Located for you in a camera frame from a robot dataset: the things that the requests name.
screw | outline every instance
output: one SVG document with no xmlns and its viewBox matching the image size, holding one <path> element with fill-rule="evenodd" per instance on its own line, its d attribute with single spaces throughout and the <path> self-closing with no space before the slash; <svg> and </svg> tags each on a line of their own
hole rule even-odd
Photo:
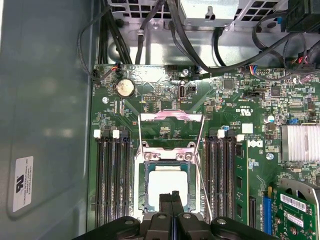
<svg viewBox="0 0 320 240">
<path fill-rule="evenodd" d="M 226 220 L 224 220 L 224 219 L 218 219 L 216 222 L 217 222 L 218 224 L 221 224 L 221 225 L 227 224 Z"/>
<path fill-rule="evenodd" d="M 144 159 L 145 159 L 145 160 L 150 160 L 151 157 L 152 157 L 152 155 L 151 155 L 150 152 L 146 152 L 146 153 L 144 154 Z"/>
<path fill-rule="evenodd" d="M 109 98 L 107 98 L 106 96 L 102 98 L 102 102 L 104 104 L 107 104 L 109 102 Z"/>
<path fill-rule="evenodd" d="M 276 224 L 280 224 L 280 223 L 281 223 L 280 218 L 279 218 L 279 217 L 277 217 L 277 216 L 275 217 L 275 223 L 276 223 Z"/>
<path fill-rule="evenodd" d="M 188 69 L 183 69 L 182 70 L 182 75 L 188 76 L 189 75 L 189 70 Z"/>
<path fill-rule="evenodd" d="M 290 227 L 290 232 L 291 232 L 293 235 L 297 235 L 297 229 L 296 229 L 294 226 Z"/>
<path fill-rule="evenodd" d="M 192 160 L 192 154 L 191 154 L 191 153 L 186 153 L 186 154 L 184 155 L 184 158 L 185 158 L 185 160 L 187 160 L 187 161 L 191 161 L 191 160 Z"/>
<path fill-rule="evenodd" d="M 272 159 L 274 159 L 275 158 L 275 156 L 271 153 L 271 152 L 269 152 L 267 155 L 266 155 L 266 159 L 268 159 L 268 160 L 272 160 Z"/>
<path fill-rule="evenodd" d="M 159 24 L 158 24 L 157 22 L 155 22 L 155 23 L 153 24 L 153 28 L 154 28 L 154 29 L 158 29 L 158 28 L 159 28 Z"/>
<path fill-rule="evenodd" d="M 183 214 L 183 217 L 185 219 L 190 219 L 191 218 L 191 215 L 189 213 L 186 213 L 186 214 Z"/>
</svg>

gray metal wall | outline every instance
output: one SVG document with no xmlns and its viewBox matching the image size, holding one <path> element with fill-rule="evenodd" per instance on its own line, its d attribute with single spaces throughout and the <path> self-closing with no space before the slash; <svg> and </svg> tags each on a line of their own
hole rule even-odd
<svg viewBox="0 0 320 240">
<path fill-rule="evenodd" d="M 4 0 L 0 48 L 0 239 L 86 230 L 88 78 L 77 34 L 91 0 Z M 89 55 L 90 33 L 83 36 Z M 13 212 L 15 162 L 33 156 L 31 204 Z"/>
</svg>

heatsink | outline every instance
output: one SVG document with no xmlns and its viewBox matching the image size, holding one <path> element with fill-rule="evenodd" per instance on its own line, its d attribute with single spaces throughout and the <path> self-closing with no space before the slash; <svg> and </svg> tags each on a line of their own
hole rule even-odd
<svg viewBox="0 0 320 240">
<path fill-rule="evenodd" d="M 320 126 L 281 126 L 282 160 L 285 162 L 320 162 Z"/>
</svg>

cable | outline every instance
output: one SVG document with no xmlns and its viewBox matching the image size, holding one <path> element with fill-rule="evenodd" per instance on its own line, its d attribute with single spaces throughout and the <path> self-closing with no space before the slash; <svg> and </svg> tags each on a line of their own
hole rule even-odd
<svg viewBox="0 0 320 240">
<path fill-rule="evenodd" d="M 141 62 L 141 55 L 142 55 L 142 49 L 144 48 L 144 36 L 143 35 L 139 35 L 138 36 L 138 50 L 136 52 L 135 55 L 135 64 L 140 64 Z"/>
<path fill-rule="evenodd" d="M 101 3 L 104 7 L 109 6 L 108 2 L 106 2 L 105 0 L 101 0 Z M 112 11 L 107 12 L 105 22 L 106 25 L 110 25 L 110 33 L 112 35 L 116 50 L 119 53 L 121 62 L 123 62 L 124 64 L 132 64 L 127 44 L 117 27 L 114 16 L 112 15 Z"/>
<path fill-rule="evenodd" d="M 281 38 L 280 40 L 278 40 L 277 42 L 275 42 L 273 45 L 271 45 L 270 47 L 268 47 L 267 49 L 263 50 L 262 52 L 260 52 L 259 54 L 244 60 L 242 62 L 239 62 L 237 64 L 231 65 L 231 66 L 225 66 L 225 67 L 217 67 L 217 68 L 213 68 L 213 67 L 208 67 L 204 64 L 204 62 L 200 59 L 200 57 L 198 56 L 198 54 L 196 53 L 195 49 L 193 48 L 193 46 L 191 45 L 188 37 L 186 36 L 186 33 L 184 31 L 184 28 L 182 26 L 181 20 L 179 18 L 179 14 L 178 14 L 178 9 L 177 6 L 175 4 L 175 0 L 167 0 L 168 6 L 169 6 L 169 10 L 171 13 L 171 17 L 172 17 L 172 21 L 174 23 L 175 29 L 181 39 L 181 42 L 183 44 L 183 46 L 185 47 L 185 50 L 194 58 L 194 60 L 199 63 L 200 67 L 211 74 L 217 74 L 216 76 L 218 76 L 218 74 L 221 73 L 225 73 L 228 71 L 232 71 L 236 68 L 240 68 L 243 67 L 245 65 L 248 65 L 250 63 L 254 63 L 255 61 L 261 59 L 262 57 L 264 57 L 265 55 L 267 55 L 268 53 L 270 53 L 272 50 L 274 50 L 275 48 L 277 48 L 278 46 L 280 46 L 282 43 L 286 42 L 288 39 L 296 36 L 298 33 L 289 33 L 288 35 L 286 35 L 285 37 Z"/>
<path fill-rule="evenodd" d="M 102 77 L 95 77 L 92 75 L 92 73 L 89 71 L 86 62 L 85 62 L 85 58 L 84 58 L 84 54 L 82 51 L 82 35 L 84 34 L 84 32 L 92 25 L 95 24 L 102 16 L 104 16 L 109 10 L 111 9 L 110 6 L 107 6 L 102 12 L 100 12 L 92 21 L 90 21 L 89 23 L 87 23 L 84 28 L 79 32 L 78 34 L 78 38 L 77 38 L 77 45 L 76 45 L 76 49 L 77 49 L 77 53 L 80 59 L 80 63 L 81 66 L 83 68 L 83 70 L 85 71 L 85 73 L 94 81 L 101 81 L 104 80 L 106 77 L 108 77 L 111 72 L 113 71 L 112 69 L 110 69 L 109 71 L 107 71 Z"/>
<path fill-rule="evenodd" d="M 109 22 L 109 25 L 110 25 L 110 30 L 113 31 L 113 35 L 112 36 L 115 36 L 118 39 L 119 45 L 122 48 L 126 64 L 132 64 L 132 60 L 130 58 L 130 54 L 129 54 L 129 51 L 128 51 L 127 44 L 126 44 L 124 38 L 122 37 L 122 34 L 120 33 L 120 31 L 119 31 L 119 29 L 117 27 L 116 21 L 114 19 L 114 16 L 112 15 L 111 10 L 107 14 L 107 19 L 108 19 L 108 22 Z"/>
<path fill-rule="evenodd" d="M 154 8 L 149 12 L 149 14 L 146 16 L 146 18 L 143 20 L 140 30 L 145 30 L 148 22 L 157 14 L 157 12 L 162 8 L 162 6 L 165 4 L 165 0 L 158 0 L 156 4 L 154 5 Z M 135 56 L 135 64 L 140 64 L 141 61 L 141 55 L 142 55 L 142 49 L 144 47 L 144 36 L 139 35 L 138 36 L 138 50 Z"/>
<path fill-rule="evenodd" d="M 225 62 L 222 60 L 220 53 L 219 53 L 219 38 L 221 37 L 222 33 L 224 32 L 224 27 L 216 27 L 213 31 L 212 34 L 212 39 L 213 39 L 213 51 L 215 54 L 215 57 L 217 59 L 217 61 L 219 62 L 219 64 L 223 67 L 226 67 L 227 65 L 225 64 Z"/>
<path fill-rule="evenodd" d="M 312 56 L 314 56 L 314 53 L 320 52 L 320 41 L 316 42 L 309 50 L 309 53 L 307 55 L 307 59 L 309 63 L 313 63 L 314 59 L 312 59 Z"/>
<path fill-rule="evenodd" d="M 264 51 L 265 49 L 267 49 L 268 47 L 263 44 L 258 36 L 257 36 L 257 28 L 261 25 L 261 23 L 267 21 L 267 20 L 270 20 L 270 19 L 275 19 L 275 18 L 283 18 L 286 16 L 286 11 L 279 11 L 279 12 L 276 12 L 276 13 L 273 13 L 273 14 L 270 14 L 270 15 L 267 15 L 265 16 L 264 18 L 262 18 L 260 21 L 258 21 L 258 23 L 253 27 L 252 29 L 252 40 L 253 40 L 253 43 L 256 45 L 256 47 L 262 51 Z M 278 53 L 277 51 L 274 51 L 272 50 L 270 52 L 270 54 L 272 54 L 273 56 L 275 56 L 279 62 L 281 64 L 283 64 L 283 58 L 281 56 L 280 53 Z"/>
<path fill-rule="evenodd" d="M 112 38 L 113 38 L 113 41 L 114 41 L 116 50 L 117 50 L 117 52 L 119 53 L 121 62 L 123 62 L 124 64 L 129 64 L 129 61 L 128 61 L 126 55 L 125 55 L 123 46 L 121 46 L 120 41 L 119 41 L 119 39 L 118 39 L 118 36 L 117 36 L 116 32 L 114 31 L 114 30 L 115 30 L 115 27 L 117 27 L 117 26 L 115 26 L 115 27 L 112 26 L 111 19 L 113 19 L 112 13 L 111 13 L 111 15 L 110 15 L 110 13 L 107 13 L 107 14 L 106 14 L 106 21 L 107 21 L 107 22 L 109 23 L 109 25 L 110 25 L 110 33 L 111 33 L 111 35 L 112 35 Z"/>
<path fill-rule="evenodd" d="M 288 39 L 284 45 L 284 48 L 283 48 L 283 53 L 282 53 L 282 60 L 283 60 L 283 65 L 284 65 L 284 68 L 287 70 L 287 71 L 290 71 L 291 73 L 293 74 L 306 74 L 306 72 L 298 72 L 297 70 L 300 69 L 303 64 L 304 64 L 304 61 L 303 59 L 307 56 L 307 42 L 306 42 L 306 38 L 303 34 L 299 34 L 301 39 L 302 39 L 302 43 L 303 43 L 303 57 L 302 59 L 300 60 L 299 59 L 299 65 L 296 67 L 296 69 L 290 69 L 289 66 L 287 65 L 287 62 L 286 62 L 286 55 L 287 55 L 287 49 L 289 47 L 289 43 L 290 43 L 290 40 L 291 39 Z"/>
<path fill-rule="evenodd" d="M 171 35 L 172 35 L 172 39 L 173 39 L 173 42 L 175 44 L 175 46 L 177 47 L 177 49 L 179 49 L 179 51 L 185 55 L 188 59 L 190 59 L 194 65 L 198 65 L 198 63 L 193 59 L 193 57 L 187 53 L 187 51 L 184 49 L 183 46 L 180 45 L 180 43 L 178 42 L 177 38 L 176 38 L 176 30 L 175 30 L 175 26 L 174 26 L 174 23 L 172 21 L 169 22 L 168 24 L 169 26 L 169 29 L 171 30 Z"/>
</svg>

label sticker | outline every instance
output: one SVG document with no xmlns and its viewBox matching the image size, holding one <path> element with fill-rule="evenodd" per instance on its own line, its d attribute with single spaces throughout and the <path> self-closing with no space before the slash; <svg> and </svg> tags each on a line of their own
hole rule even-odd
<svg viewBox="0 0 320 240">
<path fill-rule="evenodd" d="M 31 203 L 33 168 L 33 156 L 18 158 L 15 161 L 13 212 Z"/>
<path fill-rule="evenodd" d="M 284 202 L 286 204 L 289 204 L 292 207 L 295 207 L 296 209 L 299 209 L 301 211 L 307 212 L 307 205 L 303 202 L 297 201 L 289 196 L 280 194 L 281 202 Z"/>
<path fill-rule="evenodd" d="M 304 221 L 302 221 L 300 218 L 297 218 L 297 217 L 291 215 L 290 213 L 287 213 L 286 217 L 288 218 L 289 221 L 297 224 L 298 226 L 300 226 L 302 228 L 304 227 Z"/>
</svg>

